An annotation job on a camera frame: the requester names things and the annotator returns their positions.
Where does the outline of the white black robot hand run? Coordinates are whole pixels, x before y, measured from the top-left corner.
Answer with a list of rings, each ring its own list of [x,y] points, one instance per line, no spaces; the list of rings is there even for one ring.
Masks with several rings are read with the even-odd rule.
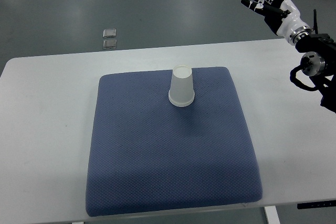
[[[263,16],[270,30],[291,45],[312,33],[310,26],[302,21],[301,14],[292,0],[241,0],[241,3]]]

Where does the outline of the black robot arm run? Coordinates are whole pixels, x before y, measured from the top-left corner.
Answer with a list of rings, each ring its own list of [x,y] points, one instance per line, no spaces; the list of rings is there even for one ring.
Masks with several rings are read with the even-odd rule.
[[[317,10],[313,10],[313,28],[301,27],[290,35],[296,50],[303,53],[300,64],[290,72],[290,81],[306,91],[322,94],[320,105],[335,112],[335,41],[318,33]],[[314,84],[307,86],[297,79],[302,71]]]

